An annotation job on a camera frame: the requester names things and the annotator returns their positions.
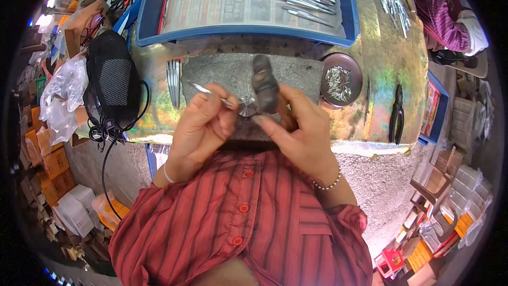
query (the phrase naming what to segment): concrete floor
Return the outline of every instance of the concrete floor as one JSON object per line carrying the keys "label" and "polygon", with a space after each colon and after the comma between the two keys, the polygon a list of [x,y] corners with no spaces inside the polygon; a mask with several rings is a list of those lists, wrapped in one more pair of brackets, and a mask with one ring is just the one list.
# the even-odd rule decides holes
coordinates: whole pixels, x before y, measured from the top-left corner
{"label": "concrete floor", "polygon": [[[436,64],[432,64],[431,70],[453,95],[454,73],[448,73],[445,67]],[[105,153],[99,153],[97,144],[92,142],[74,149],[66,143],[65,148],[76,183],[92,188],[96,194],[102,193],[101,169]],[[425,167],[436,156],[435,151],[438,150],[433,145],[416,144],[407,157],[382,155],[371,159],[348,154],[337,156],[359,205],[368,216],[363,237],[373,258],[390,243],[406,219],[412,207],[409,200],[415,192],[409,186],[410,179],[418,182],[426,180],[428,175],[425,170],[428,168]],[[105,180],[106,188],[124,205],[131,206],[139,189],[148,187],[151,181],[144,144],[115,146],[108,157]]]}

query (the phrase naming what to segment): hand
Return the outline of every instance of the hand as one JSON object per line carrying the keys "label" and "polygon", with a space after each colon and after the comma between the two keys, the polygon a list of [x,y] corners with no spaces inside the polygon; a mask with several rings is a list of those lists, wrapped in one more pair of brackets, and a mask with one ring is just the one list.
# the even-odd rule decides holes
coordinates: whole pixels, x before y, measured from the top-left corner
{"label": "hand", "polygon": [[330,117],[297,88],[279,84],[280,93],[288,101],[299,129],[287,132],[268,116],[252,119],[279,146],[280,151],[320,186],[334,183],[339,166],[330,148]]}
{"label": "hand", "polygon": [[175,182],[188,181],[235,131],[238,114],[226,108],[220,98],[237,106],[238,99],[217,83],[205,88],[212,94],[198,93],[190,100],[173,135],[166,172]]}

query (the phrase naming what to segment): pliers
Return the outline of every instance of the pliers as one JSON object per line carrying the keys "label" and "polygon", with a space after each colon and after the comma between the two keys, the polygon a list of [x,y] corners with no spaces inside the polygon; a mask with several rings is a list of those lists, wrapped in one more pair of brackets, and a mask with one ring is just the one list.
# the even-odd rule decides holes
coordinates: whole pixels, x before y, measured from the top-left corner
{"label": "pliers", "polygon": [[390,117],[390,129],[388,140],[390,143],[400,144],[404,129],[404,110],[402,108],[402,85],[397,84],[395,89],[395,102],[393,103],[392,116]]}

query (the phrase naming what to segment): shirt pocket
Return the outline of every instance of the shirt pocket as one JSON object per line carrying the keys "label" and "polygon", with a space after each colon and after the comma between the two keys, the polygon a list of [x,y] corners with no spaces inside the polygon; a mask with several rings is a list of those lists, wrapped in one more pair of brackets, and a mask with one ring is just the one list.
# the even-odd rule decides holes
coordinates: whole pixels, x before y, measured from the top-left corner
{"label": "shirt pocket", "polygon": [[330,222],[318,199],[307,186],[300,186],[300,234],[328,234],[332,236]]}

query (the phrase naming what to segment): person's right hand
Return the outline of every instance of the person's right hand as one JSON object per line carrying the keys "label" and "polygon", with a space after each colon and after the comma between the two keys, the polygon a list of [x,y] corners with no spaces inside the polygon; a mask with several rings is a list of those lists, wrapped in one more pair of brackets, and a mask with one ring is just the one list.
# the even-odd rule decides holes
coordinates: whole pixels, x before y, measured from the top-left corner
{"label": "person's right hand", "polygon": [[330,117],[297,88],[279,84],[280,93],[288,101],[299,129],[287,132],[268,116],[252,119],[279,146],[280,151],[321,187],[335,182],[339,166],[330,148]]}

